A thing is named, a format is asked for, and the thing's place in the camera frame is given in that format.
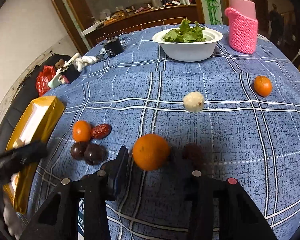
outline green leafy vegetable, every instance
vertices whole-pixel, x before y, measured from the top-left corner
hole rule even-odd
[[[178,29],[172,29],[163,36],[165,42],[200,42],[206,41],[203,37],[202,31],[205,27],[200,27],[198,22],[195,21],[195,27],[191,28],[189,23],[191,21],[183,19]]]

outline black cylindrical container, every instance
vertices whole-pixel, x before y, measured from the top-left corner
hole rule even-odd
[[[105,48],[109,57],[115,57],[123,52],[123,47],[118,37],[106,39],[103,42],[103,47]]]

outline brown wooden door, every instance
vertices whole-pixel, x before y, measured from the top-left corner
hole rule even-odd
[[[256,4],[256,18],[258,20],[259,30],[263,30],[268,33],[269,21],[268,21],[268,0],[253,0]]]

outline tangerine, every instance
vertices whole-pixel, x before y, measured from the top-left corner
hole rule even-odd
[[[132,156],[134,162],[145,171],[160,168],[170,154],[168,142],[153,133],[141,136],[133,145]]]
[[[267,97],[272,91],[270,79],[265,76],[257,76],[254,80],[254,89],[262,97]]]
[[[84,120],[73,126],[72,137],[76,142],[88,142],[91,139],[91,125]]]

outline bowl rim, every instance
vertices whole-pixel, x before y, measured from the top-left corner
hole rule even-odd
[[[217,41],[220,41],[222,38],[223,38],[223,34],[221,32],[218,32],[216,30],[213,30],[213,29],[210,29],[210,28],[205,28],[205,30],[209,30],[209,31],[212,31],[212,32],[215,32],[215,34],[217,34],[217,38],[213,39],[212,41],[200,41],[200,42],[165,42],[165,41],[159,41],[159,40],[155,40],[155,36],[158,35],[159,33],[161,32],[165,32],[167,30],[172,30],[172,29],[178,29],[179,27],[176,27],[176,28],[170,28],[170,29],[166,29],[166,30],[163,30],[163,31],[160,31],[160,32],[157,32],[155,33],[153,36],[152,36],[152,41],[154,42],[157,42],[157,43],[160,43],[160,44],[183,44],[183,45],[188,45],[188,44],[208,44],[208,43],[213,43],[213,42],[217,42]]]

